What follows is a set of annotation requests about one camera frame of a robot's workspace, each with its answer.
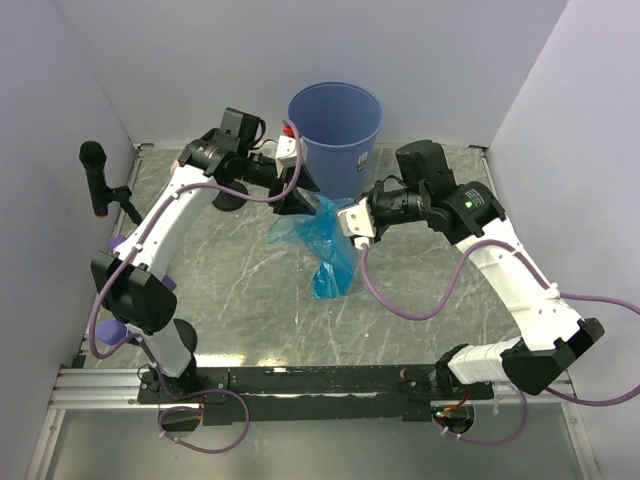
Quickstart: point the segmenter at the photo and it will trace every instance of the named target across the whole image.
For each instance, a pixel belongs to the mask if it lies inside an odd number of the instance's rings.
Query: blue plastic bucket
[[[367,90],[342,82],[311,85],[289,103],[289,118],[307,146],[306,166],[320,193],[361,193],[382,126],[382,106]]]

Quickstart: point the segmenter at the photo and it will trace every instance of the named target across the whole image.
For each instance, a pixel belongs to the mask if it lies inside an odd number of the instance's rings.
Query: microphone
[[[98,217],[106,217],[109,213],[111,189],[104,178],[104,164],[107,155],[98,142],[87,141],[80,146],[80,162],[87,174],[89,195],[93,205],[93,213]]]

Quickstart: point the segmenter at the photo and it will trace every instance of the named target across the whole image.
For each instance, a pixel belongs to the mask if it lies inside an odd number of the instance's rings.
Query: purple cable
[[[511,245],[509,245],[508,243],[501,242],[499,240],[482,240],[478,243],[475,243],[471,247],[469,247],[469,249],[466,252],[464,252],[464,254],[462,255],[462,258],[460,258],[458,265],[456,265],[456,269],[453,272],[453,277],[451,278],[449,285],[444,291],[442,298],[440,298],[440,300],[432,310],[423,314],[407,312],[406,310],[392,304],[378,291],[378,289],[375,287],[375,285],[371,281],[371,277],[369,277],[369,270],[367,268],[367,260],[369,259],[369,247],[367,245],[364,246],[364,255],[362,256],[362,261],[360,262],[360,271],[362,272],[362,278],[364,280],[365,285],[369,289],[369,291],[373,294],[376,300],[378,300],[378,302],[380,302],[380,304],[383,307],[385,307],[387,310],[398,315],[399,317],[406,318],[407,320],[414,320],[414,321],[428,320],[436,316],[438,313],[440,313],[444,308],[444,306],[446,305],[449,298],[451,297],[451,293],[453,292],[453,288],[455,287],[456,282],[458,281],[458,277],[460,276],[460,272],[462,271],[464,262],[466,262],[469,256],[478,248],[487,247],[487,246],[496,246],[496,247],[504,248],[508,252],[513,253],[518,258],[518,260],[522,262],[525,268],[529,271],[529,273],[531,273],[533,278],[535,278],[535,280],[538,282],[538,284],[540,284],[542,288],[544,289],[549,288],[549,284],[544,281],[544,279],[540,276],[536,268],[531,264],[531,262],[527,259],[527,257],[525,257],[522,253],[517,252],[516,249]],[[563,292],[560,292],[560,296],[565,300],[610,303],[612,305],[618,305],[620,307],[626,308],[628,310],[631,310],[635,314],[640,315],[640,307],[632,303],[626,302],[624,300],[619,300],[617,298],[600,297],[597,295],[579,295],[575,293],[563,293]],[[620,395],[619,397],[612,398],[609,400],[582,400],[580,398],[570,397],[552,388],[547,388],[546,390],[549,393],[559,398],[562,398],[563,400],[566,400],[567,402],[577,403],[578,405],[584,405],[587,407],[609,407],[612,405],[619,405],[620,403],[626,402],[640,395],[640,385],[636,386],[634,389],[630,390],[629,392],[623,395]]]
[[[360,271],[362,272],[362,279],[364,280],[364,283],[369,289],[369,291],[373,294],[376,300],[378,300],[378,302],[380,302],[380,304],[384,308],[389,310],[391,313],[395,313],[399,317],[406,318],[407,320],[413,320],[413,321],[429,320],[430,318],[433,318],[437,314],[439,314],[444,308],[444,306],[447,304],[447,302],[449,301],[449,298],[453,293],[453,289],[456,286],[456,283],[458,282],[458,278],[460,277],[460,272],[462,272],[462,267],[464,266],[464,262],[467,261],[467,259],[469,258],[469,256],[471,256],[473,252],[475,252],[479,248],[488,247],[488,246],[504,248],[508,252],[513,253],[518,258],[518,260],[520,260],[524,264],[527,270],[531,272],[531,275],[533,275],[533,278],[536,279],[536,281],[540,284],[542,288],[545,288],[545,289],[549,288],[549,285],[547,284],[547,282],[544,281],[544,279],[540,276],[540,274],[535,269],[535,267],[531,265],[531,262],[527,260],[527,257],[525,257],[521,252],[517,252],[516,249],[513,248],[508,243],[501,242],[500,240],[482,240],[478,243],[473,244],[471,247],[469,247],[469,249],[466,252],[464,252],[464,254],[462,255],[462,258],[458,262],[458,265],[456,265],[456,269],[453,272],[453,277],[451,277],[451,281],[449,282],[449,285],[447,285],[447,288],[442,294],[442,297],[440,298],[436,306],[426,313],[407,312],[406,310],[394,305],[389,300],[384,298],[384,296],[382,296],[382,294],[378,291],[378,289],[375,287],[375,285],[371,281],[371,277],[369,277],[369,269],[367,268],[367,260],[369,259],[369,247],[367,245],[364,246],[364,255],[362,256],[362,261],[360,262]]]
[[[149,350],[149,347],[147,347],[147,345],[144,342],[140,342],[140,346],[142,347],[142,350],[149,358],[149,361],[151,362],[151,364],[156,365],[155,371],[158,374],[158,379],[160,380],[162,389],[172,399],[180,401],[180,400],[186,400],[188,398],[199,397],[201,395],[212,395],[212,394],[231,395],[232,397],[234,397],[236,400],[240,402],[240,405],[242,405],[242,409],[244,410],[245,422],[244,422],[244,427],[242,429],[242,432],[240,432],[240,435],[238,435],[238,438],[236,438],[232,443],[230,443],[229,445],[223,448],[210,449],[210,448],[198,447],[193,443],[185,442],[184,440],[171,435],[162,427],[162,419],[169,412],[195,412],[198,415],[201,415],[203,413],[203,410],[201,408],[196,408],[196,407],[187,407],[184,405],[179,405],[176,407],[168,408],[165,411],[163,411],[160,415],[158,415],[158,428],[160,429],[161,436],[168,438],[172,442],[178,443],[183,447],[187,447],[196,452],[208,453],[208,454],[228,452],[229,450],[237,447],[240,444],[240,442],[244,440],[244,437],[247,436],[247,432],[249,431],[249,425],[251,424],[251,416],[249,415],[249,407],[247,405],[247,402],[245,402],[240,395],[238,395],[236,392],[232,392],[231,390],[227,390],[225,388],[212,388],[209,390],[198,390],[197,392],[190,393],[189,395],[180,395],[177,392],[174,392],[173,390],[171,390],[171,388],[169,388],[169,385],[167,385],[167,380],[164,378],[164,374],[161,372],[160,366],[158,365],[158,362],[153,356],[153,353],[151,353],[151,350]]]
[[[107,296],[107,292],[113,286],[115,281],[118,279],[118,276],[120,276],[122,271],[133,260],[133,258],[136,256],[137,253],[138,252],[136,249],[132,249],[131,252],[129,252],[129,255],[125,257],[122,263],[118,265],[118,268],[116,268],[113,274],[107,279],[107,281],[104,284],[104,287],[102,287],[102,289],[96,296],[96,299],[93,302],[93,306],[91,307],[91,313],[89,314],[89,350],[91,350],[92,355],[99,360],[104,360],[106,358],[109,358],[111,355],[116,353],[116,351],[122,345],[124,345],[125,343],[128,343],[134,337],[133,334],[127,335],[126,337],[122,338],[118,343],[116,343],[106,353],[100,353],[100,351],[98,350],[98,346],[96,345],[96,324],[98,319],[98,313],[100,312],[100,306],[102,305],[102,302],[104,302],[104,299]]]
[[[629,303],[624,300],[618,300],[617,298],[600,297],[598,295],[579,295],[575,293],[561,293],[560,295],[562,296],[562,298],[565,298],[567,300],[578,300],[581,302],[610,303],[612,305],[617,305],[619,307],[626,308],[627,310],[631,310],[636,315],[640,315],[639,307],[637,307],[633,303]],[[609,400],[582,400],[580,398],[574,398],[574,397],[565,395],[564,393],[558,392],[553,388],[547,388],[546,390],[547,392],[552,393],[556,397],[560,397],[563,400],[566,400],[571,403],[584,405],[585,407],[610,407],[613,405],[619,405],[621,403],[627,402],[632,398],[640,395],[640,385],[628,391],[627,393],[620,395],[619,397],[611,398]]]
[[[442,431],[446,432],[446,434],[449,435],[450,437],[462,440],[463,442],[475,443],[475,444],[478,444],[478,445],[494,445],[494,446],[495,445],[504,445],[505,443],[513,442],[514,440],[519,438],[520,435],[522,435],[522,432],[524,432],[524,429],[526,428],[527,422],[529,420],[529,403],[527,402],[527,397],[520,390],[518,390],[518,393],[520,394],[520,398],[522,399],[522,407],[523,407],[522,422],[520,422],[520,426],[518,427],[518,429],[515,432],[513,432],[508,437],[501,438],[500,440],[483,440],[481,438],[469,437],[468,435],[465,435],[465,436],[460,435],[460,436],[458,436],[457,433],[453,433],[450,430],[445,430],[446,425],[443,425],[439,421],[435,420],[434,423],[436,425],[438,425],[442,429]]]
[[[279,200],[282,200],[287,195],[289,195],[289,193],[291,193],[291,191],[295,188],[296,183],[298,182],[298,178],[300,177],[300,172],[302,170],[302,157],[301,157],[302,143],[300,140],[300,133],[298,132],[297,127],[291,120],[284,120],[284,123],[289,127],[291,127],[291,130],[293,131],[293,136],[296,143],[296,166],[293,169],[293,176],[291,177],[291,182],[289,182],[286,188],[278,195],[274,195],[273,197],[254,197],[251,195],[245,195],[244,193],[236,192],[235,190],[232,190],[222,185],[211,185],[209,183],[192,183],[190,185],[185,185],[184,187],[178,188],[174,193],[177,195],[180,195],[184,192],[187,192],[189,190],[194,190],[197,188],[212,188],[214,190],[228,193],[229,195],[233,195],[235,197],[239,197],[250,202],[272,203],[272,202],[277,202]],[[164,200],[164,202],[160,204],[160,206],[154,212],[154,214],[149,218],[149,222],[147,223],[142,233],[140,234],[140,238],[138,241],[139,245],[144,245],[144,242],[151,234],[153,227],[155,227],[156,223],[158,223],[158,220],[160,219],[162,214],[166,211],[166,209],[169,207],[169,205],[171,205],[171,203],[174,200],[175,198],[173,196],[167,197]],[[107,292],[109,291],[109,289],[113,286],[113,284],[118,279],[120,274],[124,271],[127,265],[129,265],[133,261],[133,259],[137,254],[138,254],[138,250],[135,247],[132,248],[131,252],[129,252],[129,254],[124,258],[124,260],[118,266],[118,268],[116,268],[113,274],[109,276],[106,283],[104,284],[104,286],[102,287],[98,295],[96,296],[93,302],[93,306],[91,307],[91,313],[89,314],[89,349],[91,350],[91,354],[99,360],[104,360],[109,358],[111,355],[116,353],[116,351],[122,345],[129,342],[134,337],[133,334],[127,335],[122,340],[120,340],[116,345],[114,345],[113,348],[108,350],[106,353],[100,353],[100,351],[98,351],[98,346],[96,345],[96,323],[98,321],[98,313],[100,312],[100,306],[102,305],[102,302],[104,302],[104,299],[107,296]]]

